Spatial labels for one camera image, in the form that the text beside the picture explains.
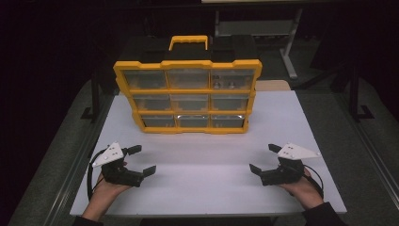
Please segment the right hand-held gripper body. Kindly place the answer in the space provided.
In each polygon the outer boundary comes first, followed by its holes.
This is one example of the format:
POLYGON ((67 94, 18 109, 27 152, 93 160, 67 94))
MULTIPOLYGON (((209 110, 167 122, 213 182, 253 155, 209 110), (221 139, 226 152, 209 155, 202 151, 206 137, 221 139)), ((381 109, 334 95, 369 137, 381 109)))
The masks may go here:
POLYGON ((298 182, 304 175, 303 159, 320 157, 321 154, 293 143, 287 143, 276 153, 279 166, 263 171, 261 181, 264 186, 275 186, 298 182))

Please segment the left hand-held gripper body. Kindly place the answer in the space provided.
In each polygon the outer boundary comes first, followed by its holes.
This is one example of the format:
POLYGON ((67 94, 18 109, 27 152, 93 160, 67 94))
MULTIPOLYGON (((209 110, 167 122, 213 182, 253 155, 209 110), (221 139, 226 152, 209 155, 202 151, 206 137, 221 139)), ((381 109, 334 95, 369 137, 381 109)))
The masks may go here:
POLYGON ((118 142, 113 142, 95 155, 91 166, 100 167, 108 183, 140 187, 144 180, 143 172, 131 171, 125 167, 124 158, 129 155, 126 149, 121 148, 118 142))

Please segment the clear plastic drawer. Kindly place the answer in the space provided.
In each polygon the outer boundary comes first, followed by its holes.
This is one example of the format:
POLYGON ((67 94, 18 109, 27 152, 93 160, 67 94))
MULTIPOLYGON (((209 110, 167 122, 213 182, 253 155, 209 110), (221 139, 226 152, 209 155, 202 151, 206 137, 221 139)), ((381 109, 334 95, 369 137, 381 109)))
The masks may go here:
POLYGON ((234 89, 249 89, 253 80, 254 71, 248 69, 239 70, 212 70, 211 71, 211 87, 214 88, 214 82, 218 82, 218 89, 229 89, 229 82, 234 82, 234 89), (213 76, 218 75, 220 79, 214 79, 213 76))

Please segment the yellow black organizer cabinet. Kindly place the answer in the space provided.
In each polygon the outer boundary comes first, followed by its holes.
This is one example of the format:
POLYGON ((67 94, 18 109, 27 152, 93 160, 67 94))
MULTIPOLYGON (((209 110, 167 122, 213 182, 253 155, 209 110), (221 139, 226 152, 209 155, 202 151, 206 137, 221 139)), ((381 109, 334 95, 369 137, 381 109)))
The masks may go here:
POLYGON ((206 36, 174 36, 170 39, 152 39, 134 37, 130 39, 115 62, 113 69, 121 93, 127 98, 132 109, 132 117, 138 128, 144 133, 207 133, 207 134, 242 134, 248 129, 248 118, 256 96, 256 81, 261 75, 263 65, 257 56, 255 43, 250 36, 231 36, 210 39, 206 36), (190 129, 147 130, 137 122, 134 105, 129 95, 125 70, 170 70, 170 69, 251 69, 254 79, 251 85, 249 114, 243 129, 190 129))

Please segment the person's left hand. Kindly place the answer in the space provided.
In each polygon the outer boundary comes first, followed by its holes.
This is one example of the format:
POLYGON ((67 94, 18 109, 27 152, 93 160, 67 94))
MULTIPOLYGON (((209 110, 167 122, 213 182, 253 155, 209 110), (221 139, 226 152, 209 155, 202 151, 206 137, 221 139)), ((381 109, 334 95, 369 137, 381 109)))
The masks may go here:
POLYGON ((130 189, 129 186, 108 183, 105 178, 100 175, 94 188, 91 201, 102 206, 111 205, 118 195, 128 189, 130 189))

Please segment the person's right hand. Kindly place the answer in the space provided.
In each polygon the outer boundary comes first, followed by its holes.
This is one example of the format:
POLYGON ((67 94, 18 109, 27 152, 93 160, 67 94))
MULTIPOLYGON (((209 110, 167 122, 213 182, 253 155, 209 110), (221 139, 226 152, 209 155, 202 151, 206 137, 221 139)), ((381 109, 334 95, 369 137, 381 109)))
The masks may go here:
POLYGON ((279 187, 293 195, 305 210, 312 209, 324 203, 317 189, 306 177, 301 177, 298 182, 282 184, 279 187))

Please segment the beige wooden board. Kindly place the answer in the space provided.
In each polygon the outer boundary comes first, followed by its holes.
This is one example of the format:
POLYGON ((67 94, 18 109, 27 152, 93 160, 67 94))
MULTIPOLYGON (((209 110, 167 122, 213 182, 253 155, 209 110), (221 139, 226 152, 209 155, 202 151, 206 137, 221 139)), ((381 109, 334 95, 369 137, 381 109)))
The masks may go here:
POLYGON ((255 89, 257 91, 286 91, 291 88, 284 80, 260 80, 256 82, 255 89))

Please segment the black metal stand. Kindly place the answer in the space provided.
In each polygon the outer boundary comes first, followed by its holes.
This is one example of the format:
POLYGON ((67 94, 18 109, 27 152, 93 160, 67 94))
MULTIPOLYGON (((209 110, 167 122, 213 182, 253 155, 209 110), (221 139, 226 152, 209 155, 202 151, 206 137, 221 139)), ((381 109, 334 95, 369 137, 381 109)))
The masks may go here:
POLYGON ((97 73, 91 75, 91 107, 86 107, 81 118, 94 123, 100 113, 99 81, 97 73))
POLYGON ((355 122, 374 118, 367 105, 359 105, 359 74, 356 67, 353 67, 350 78, 349 113, 355 122))

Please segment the set of clear drawers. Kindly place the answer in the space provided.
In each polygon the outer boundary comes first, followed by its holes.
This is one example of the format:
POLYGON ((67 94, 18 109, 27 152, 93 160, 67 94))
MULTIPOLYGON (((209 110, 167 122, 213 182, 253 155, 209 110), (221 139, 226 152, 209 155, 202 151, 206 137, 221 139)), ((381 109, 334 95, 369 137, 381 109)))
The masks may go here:
POLYGON ((249 89, 213 89, 205 69, 125 70, 137 122, 155 129, 243 129, 249 89))

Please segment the aluminium frame rail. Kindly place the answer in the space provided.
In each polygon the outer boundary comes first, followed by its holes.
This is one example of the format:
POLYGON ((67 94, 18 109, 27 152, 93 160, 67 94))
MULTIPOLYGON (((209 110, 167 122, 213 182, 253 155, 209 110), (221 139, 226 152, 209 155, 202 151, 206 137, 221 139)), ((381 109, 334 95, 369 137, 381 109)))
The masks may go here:
POLYGON ((96 116, 91 116, 94 108, 91 97, 91 94, 76 97, 43 159, 46 178, 55 182, 55 195, 48 199, 50 208, 42 226, 69 226, 73 222, 72 204, 81 183, 85 182, 88 162, 114 100, 113 95, 101 94, 99 110, 96 116))
POLYGON ((351 123, 351 126, 357 133, 362 145, 365 147, 367 153, 371 157, 371 162, 376 170, 376 174, 381 180, 383 186, 387 189, 387 192, 389 193, 392 201, 395 203, 397 209, 399 209, 399 185, 396 183, 387 165, 381 158, 377 147, 374 145, 361 125, 362 120, 374 120, 374 115, 366 105, 362 105, 360 107, 360 113, 357 112, 357 107, 355 107, 355 112, 352 113, 350 104, 345 100, 342 94, 335 94, 334 97, 340 108, 343 110, 344 115, 351 123))

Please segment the grey metal desk frame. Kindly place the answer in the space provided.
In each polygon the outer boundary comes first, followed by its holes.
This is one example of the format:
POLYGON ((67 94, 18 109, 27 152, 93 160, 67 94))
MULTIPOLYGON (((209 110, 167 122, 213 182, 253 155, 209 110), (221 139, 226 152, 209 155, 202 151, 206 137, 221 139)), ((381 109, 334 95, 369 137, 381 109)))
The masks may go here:
POLYGON ((303 9, 298 8, 290 19, 228 19, 226 13, 215 13, 215 36, 251 35, 264 38, 284 38, 285 45, 279 49, 288 76, 295 80, 297 74, 290 59, 290 52, 299 27, 303 9))

